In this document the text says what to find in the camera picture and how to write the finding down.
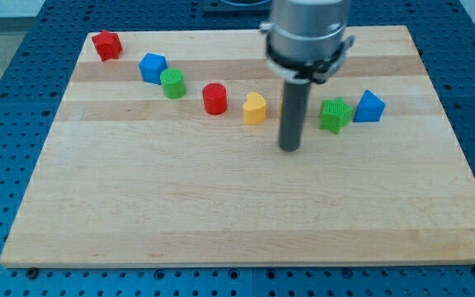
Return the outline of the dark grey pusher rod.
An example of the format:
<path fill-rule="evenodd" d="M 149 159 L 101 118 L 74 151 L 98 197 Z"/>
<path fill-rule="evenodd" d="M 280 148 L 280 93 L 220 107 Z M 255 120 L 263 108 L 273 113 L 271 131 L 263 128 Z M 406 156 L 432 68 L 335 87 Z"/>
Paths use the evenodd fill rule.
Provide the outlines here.
<path fill-rule="evenodd" d="M 293 152 L 301 144 L 310 89 L 310 82 L 284 83 L 278 145 L 285 152 Z"/>

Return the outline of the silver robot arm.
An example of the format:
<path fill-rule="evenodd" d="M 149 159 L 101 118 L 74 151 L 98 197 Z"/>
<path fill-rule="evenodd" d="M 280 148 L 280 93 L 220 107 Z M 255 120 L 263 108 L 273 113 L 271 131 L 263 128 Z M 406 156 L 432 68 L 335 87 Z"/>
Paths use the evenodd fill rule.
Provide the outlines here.
<path fill-rule="evenodd" d="M 275 0 L 266 35 L 267 67 L 283 78 L 278 146 L 300 147 L 313 84 L 324 84 L 342 67 L 355 37 L 344 37 L 350 0 Z"/>

